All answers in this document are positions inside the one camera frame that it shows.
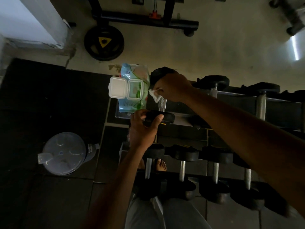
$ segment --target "floor stain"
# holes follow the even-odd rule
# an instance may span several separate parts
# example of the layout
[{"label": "floor stain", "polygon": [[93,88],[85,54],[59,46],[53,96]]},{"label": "floor stain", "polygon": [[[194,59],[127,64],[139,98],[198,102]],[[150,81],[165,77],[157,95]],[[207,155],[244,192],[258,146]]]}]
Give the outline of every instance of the floor stain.
[{"label": "floor stain", "polygon": [[113,68],[116,69],[116,72],[120,73],[121,72],[121,68],[122,68],[122,65],[119,65],[119,64],[116,64],[116,65],[108,65],[109,67],[109,70],[112,70]]}]

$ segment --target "leg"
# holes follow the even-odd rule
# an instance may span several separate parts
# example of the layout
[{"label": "leg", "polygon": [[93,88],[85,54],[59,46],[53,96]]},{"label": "leg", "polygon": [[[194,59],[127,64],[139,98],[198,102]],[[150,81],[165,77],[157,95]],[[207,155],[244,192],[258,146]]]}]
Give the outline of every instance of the leg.
[{"label": "leg", "polygon": [[125,229],[160,229],[160,222],[150,201],[134,197],[129,205]]},{"label": "leg", "polygon": [[163,205],[166,229],[201,228],[211,229],[210,225],[188,201],[171,198]]}]

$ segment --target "beige floor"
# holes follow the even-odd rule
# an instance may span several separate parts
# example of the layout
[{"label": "beige floor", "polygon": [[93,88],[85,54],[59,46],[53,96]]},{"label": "beige floor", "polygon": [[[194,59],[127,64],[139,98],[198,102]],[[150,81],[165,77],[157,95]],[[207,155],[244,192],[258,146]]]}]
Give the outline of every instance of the beige floor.
[{"label": "beige floor", "polygon": [[[272,9],[269,0],[185,0],[177,3],[173,17],[199,21],[191,38],[181,30],[125,23],[110,23],[125,39],[120,57],[100,62],[86,52],[85,33],[96,25],[91,8],[84,0],[51,0],[62,18],[76,22],[75,56],[67,69],[117,75],[121,63],[146,64],[150,71],[168,66],[189,80],[205,75],[226,75],[231,86],[266,81],[279,84],[281,91],[305,89],[305,32],[290,38],[289,26],[280,9]],[[144,6],[131,0],[100,0],[104,10],[148,14],[154,0]],[[164,11],[158,1],[158,12]],[[68,54],[19,50],[16,57],[65,66]]]}]

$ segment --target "person's right hand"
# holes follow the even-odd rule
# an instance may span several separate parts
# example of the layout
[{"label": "person's right hand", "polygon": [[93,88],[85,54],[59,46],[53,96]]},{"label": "person's right hand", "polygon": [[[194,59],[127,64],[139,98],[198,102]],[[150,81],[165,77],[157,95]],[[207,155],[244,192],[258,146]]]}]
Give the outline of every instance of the person's right hand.
[{"label": "person's right hand", "polygon": [[163,96],[164,99],[183,103],[193,87],[187,78],[176,72],[166,74],[156,82],[153,89],[157,90],[156,93]]}]

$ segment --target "white wall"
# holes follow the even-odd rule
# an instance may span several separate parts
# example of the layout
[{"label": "white wall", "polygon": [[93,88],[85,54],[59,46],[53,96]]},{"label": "white wall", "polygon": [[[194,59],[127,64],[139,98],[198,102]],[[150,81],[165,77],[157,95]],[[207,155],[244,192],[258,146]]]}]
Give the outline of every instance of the white wall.
[{"label": "white wall", "polygon": [[67,26],[49,0],[0,0],[0,33],[6,38],[62,45]]}]

